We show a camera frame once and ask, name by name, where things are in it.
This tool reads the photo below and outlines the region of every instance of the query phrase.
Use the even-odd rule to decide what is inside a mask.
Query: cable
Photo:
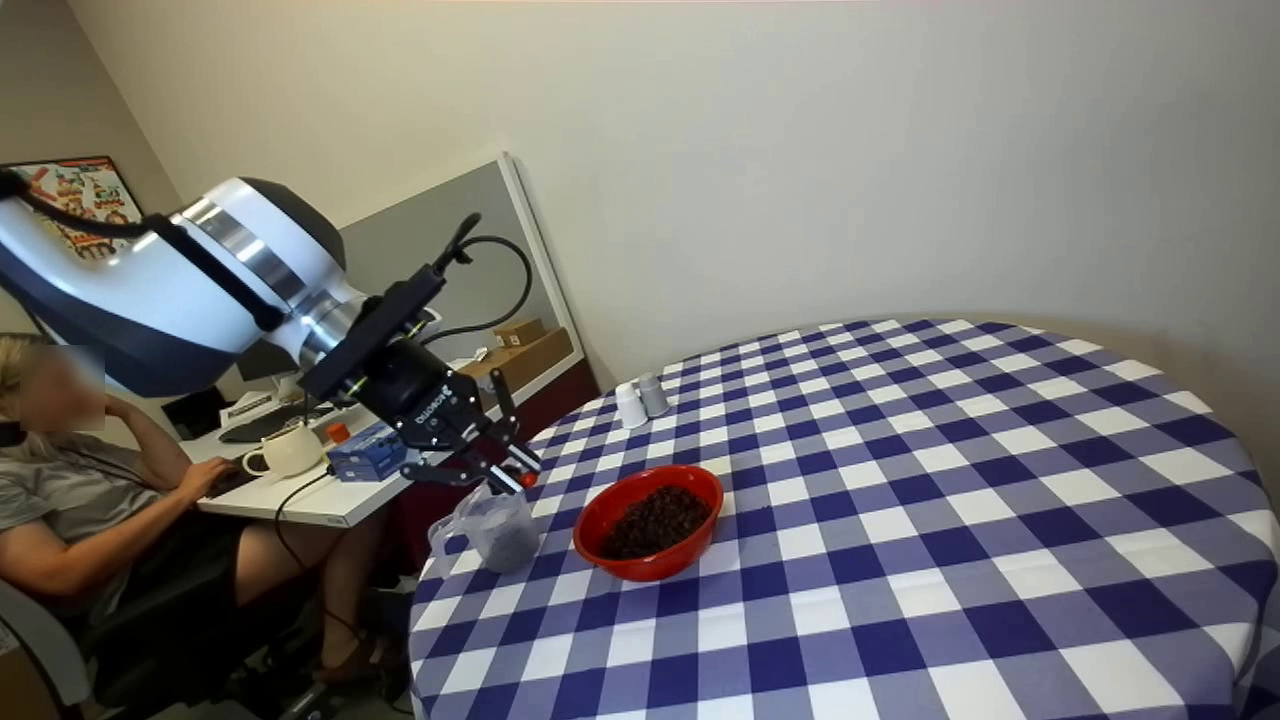
[[[441,343],[443,335],[466,335],[466,331],[488,331],[488,330],[513,322],[513,317],[523,307],[523,299],[529,299],[529,293],[533,293],[533,264],[529,264],[523,249],[513,245],[513,242],[506,242],[506,238],[469,238],[469,242],[456,245],[456,253],[469,253],[474,245],[501,245],[501,249],[507,249],[507,253],[522,259],[522,268],[523,268],[522,299],[518,299],[506,317],[495,317],[495,322],[443,330],[443,331],[435,331],[435,335],[423,335],[421,343]]]
[[[294,550],[290,538],[286,538],[286,508],[290,508],[290,502],[296,502],[306,490],[311,490],[311,484],[320,484],[320,480],[326,480],[326,471],[311,475],[311,480],[306,480],[302,490],[294,490],[294,494],[280,502],[277,519],[273,519],[280,550],[294,556],[294,564],[296,564],[302,572],[307,572],[307,564],[296,556],[296,550]],[[327,621],[338,621],[340,630],[350,630],[351,637],[360,637],[357,626],[331,617],[326,606],[320,606],[320,611],[326,611]]]

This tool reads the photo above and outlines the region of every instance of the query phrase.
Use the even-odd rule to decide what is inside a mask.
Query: desk
[[[1242,443],[1135,359],[1040,330],[825,325],[659,371],[535,439],[544,545],[461,552],[413,606],[417,718],[1228,718],[1275,584]],[[590,496],[721,464],[717,545],[620,584]]]
[[[572,366],[581,366],[584,356],[572,352],[561,366],[551,366],[544,378],[535,378],[533,386],[518,390],[513,402],[523,404],[535,393],[544,393],[557,378],[566,378]],[[363,409],[350,409],[338,414],[327,419],[350,419],[351,434],[360,434],[363,426],[374,426],[374,414]],[[252,453],[252,443],[221,443],[221,434],[188,439],[186,443],[192,462],[205,458],[246,458]],[[326,528],[357,528],[363,516],[374,516],[376,508],[384,508],[388,502],[398,502],[409,480],[398,471],[388,480],[338,480],[326,475],[307,490],[302,484],[273,484],[273,480],[252,480],[241,484],[223,496],[205,496],[200,508],[205,514],[221,514],[221,516],[252,516],[252,519],[290,519],[290,525],[326,525]]]

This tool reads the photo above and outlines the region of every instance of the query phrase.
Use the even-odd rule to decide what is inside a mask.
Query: floor
[[[409,698],[399,698],[398,705],[384,705],[376,684],[326,705],[326,720],[405,720],[405,718],[413,718]],[[158,720],[255,720],[255,718],[246,711],[241,705],[196,705],[196,707],[168,707]]]
[[[57,705],[48,698],[48,684],[42,680],[27,653],[0,653],[0,718],[57,718]],[[320,720],[405,720],[413,718],[409,698],[398,705],[384,705],[380,680],[357,684],[351,692],[326,705],[327,711]],[[196,705],[196,707],[168,707],[162,720],[255,720],[241,705]]]

